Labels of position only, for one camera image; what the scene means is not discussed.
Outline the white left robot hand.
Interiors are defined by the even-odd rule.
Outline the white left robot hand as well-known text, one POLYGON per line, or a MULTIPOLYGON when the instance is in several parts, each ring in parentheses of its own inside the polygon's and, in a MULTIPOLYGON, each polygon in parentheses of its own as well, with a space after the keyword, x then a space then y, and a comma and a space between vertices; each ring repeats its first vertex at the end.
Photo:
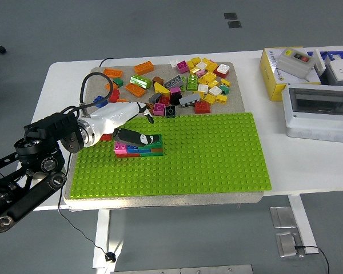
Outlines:
POLYGON ((159 135, 145 135, 121 128, 138 114, 144 114, 150 123, 154 122, 146 104, 139 102, 109 103, 88 118, 80 119, 78 124, 83 130, 84 146, 95 145, 104 134, 111 134, 115 141, 131 146, 142 147, 157 143, 160 140, 159 135))

